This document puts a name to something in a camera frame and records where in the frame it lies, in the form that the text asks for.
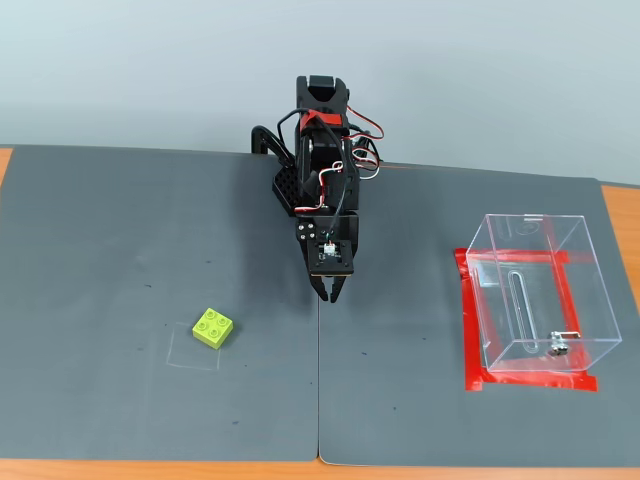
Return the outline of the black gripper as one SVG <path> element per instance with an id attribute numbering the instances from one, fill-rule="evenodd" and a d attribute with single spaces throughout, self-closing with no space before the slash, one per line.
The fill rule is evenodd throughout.
<path id="1" fill-rule="evenodd" d="M 347 276 L 354 273 L 359 217 L 350 213 L 333 220 L 328 214 L 300 214 L 296 220 L 296 239 L 310 275 L 310 284 L 321 300 L 330 299 L 335 303 Z M 322 277 L 333 277 L 330 297 Z"/>

